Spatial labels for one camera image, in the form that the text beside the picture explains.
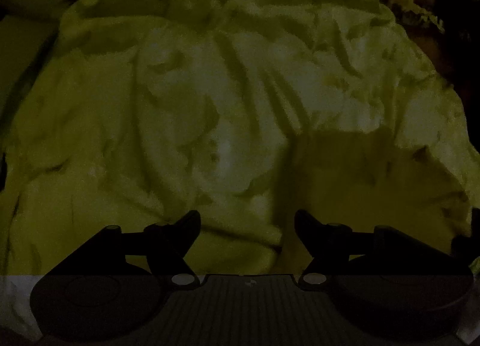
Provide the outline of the light floral crumpled duvet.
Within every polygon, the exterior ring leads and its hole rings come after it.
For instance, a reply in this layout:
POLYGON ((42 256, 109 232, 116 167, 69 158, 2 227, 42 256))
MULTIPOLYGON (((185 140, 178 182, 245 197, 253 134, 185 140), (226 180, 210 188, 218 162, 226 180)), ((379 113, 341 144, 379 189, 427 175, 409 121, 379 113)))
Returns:
POLYGON ((265 274, 292 140, 385 128, 479 204, 453 87, 381 0, 79 0, 3 145, 1 272, 43 275, 103 227, 196 209, 199 273, 265 274))

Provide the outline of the small tan garment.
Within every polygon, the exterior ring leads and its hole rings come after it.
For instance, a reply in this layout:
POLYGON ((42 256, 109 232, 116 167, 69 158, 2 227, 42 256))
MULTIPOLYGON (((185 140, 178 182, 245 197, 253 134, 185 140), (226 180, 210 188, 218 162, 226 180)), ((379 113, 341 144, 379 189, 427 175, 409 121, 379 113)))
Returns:
POLYGON ((470 199, 429 148, 400 149, 385 128, 370 133, 314 131, 291 141, 274 189, 282 231, 272 272, 300 275, 312 260, 295 234, 294 215, 341 223, 356 232, 396 228, 448 253, 470 234, 470 199))

